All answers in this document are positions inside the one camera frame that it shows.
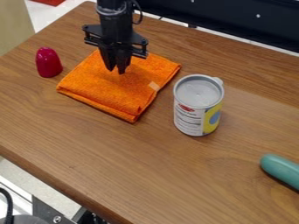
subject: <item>black cable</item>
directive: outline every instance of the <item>black cable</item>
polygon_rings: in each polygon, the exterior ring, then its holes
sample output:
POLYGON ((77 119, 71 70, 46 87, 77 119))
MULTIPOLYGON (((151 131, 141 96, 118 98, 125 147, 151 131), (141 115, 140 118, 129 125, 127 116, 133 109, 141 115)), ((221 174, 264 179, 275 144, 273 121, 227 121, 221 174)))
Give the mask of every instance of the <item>black cable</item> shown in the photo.
POLYGON ((7 213, 6 213, 6 218, 4 224, 13 224, 13 203, 12 203, 12 198, 10 194, 4 190, 3 188, 0 187, 0 193, 3 194, 7 200, 7 213))
POLYGON ((135 25, 139 25, 143 21, 143 10, 140 7, 140 4, 136 0, 131 0, 131 2, 137 7, 137 9, 140 11, 140 17, 137 22, 133 22, 135 25))

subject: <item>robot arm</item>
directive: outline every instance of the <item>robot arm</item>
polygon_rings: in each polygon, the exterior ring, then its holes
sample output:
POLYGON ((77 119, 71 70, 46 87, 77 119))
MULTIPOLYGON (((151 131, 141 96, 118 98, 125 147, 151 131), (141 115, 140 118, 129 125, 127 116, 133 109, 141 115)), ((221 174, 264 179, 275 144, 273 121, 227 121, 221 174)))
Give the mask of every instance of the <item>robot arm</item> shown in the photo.
MULTIPOLYGON (((101 24, 82 27, 86 33, 85 43, 98 46, 106 68, 112 71, 117 66, 119 74, 125 73, 132 56, 146 59, 148 55, 149 41, 133 30, 133 4, 140 9, 136 0, 97 0, 96 11, 101 24)), ((140 12, 136 24, 142 22, 140 12)))

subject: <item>can lid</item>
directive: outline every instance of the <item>can lid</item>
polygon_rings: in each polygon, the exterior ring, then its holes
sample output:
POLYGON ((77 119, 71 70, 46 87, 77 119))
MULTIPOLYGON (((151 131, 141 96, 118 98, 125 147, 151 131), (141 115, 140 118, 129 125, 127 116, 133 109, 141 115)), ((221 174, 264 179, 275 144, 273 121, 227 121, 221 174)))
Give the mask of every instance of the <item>can lid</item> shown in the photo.
POLYGON ((217 81, 209 76, 189 76, 178 83, 175 95, 177 99, 194 108, 207 108, 222 99, 221 88, 217 81))

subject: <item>can label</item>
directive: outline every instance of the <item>can label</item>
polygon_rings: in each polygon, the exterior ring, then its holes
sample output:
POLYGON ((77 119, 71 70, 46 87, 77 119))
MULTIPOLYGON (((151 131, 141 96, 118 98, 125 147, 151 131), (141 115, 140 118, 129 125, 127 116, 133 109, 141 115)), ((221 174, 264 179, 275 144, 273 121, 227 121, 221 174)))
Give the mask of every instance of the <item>can label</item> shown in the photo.
POLYGON ((175 100, 174 123, 187 135, 204 136, 217 129, 220 110, 221 103, 212 108, 190 108, 175 100))

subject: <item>red plastic object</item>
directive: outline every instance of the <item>red plastic object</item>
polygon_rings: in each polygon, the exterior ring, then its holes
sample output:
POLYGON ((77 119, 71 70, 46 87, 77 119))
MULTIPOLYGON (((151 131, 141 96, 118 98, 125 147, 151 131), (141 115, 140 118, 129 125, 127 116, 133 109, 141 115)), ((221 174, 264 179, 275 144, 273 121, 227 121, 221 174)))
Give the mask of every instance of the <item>red plastic object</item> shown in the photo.
POLYGON ((41 47, 36 55, 36 65, 41 77, 51 78, 63 70, 58 54, 49 47, 41 47))
POLYGON ((32 0, 32 1, 42 3, 42 4, 50 4, 52 6, 57 6, 63 3, 65 0, 32 0))

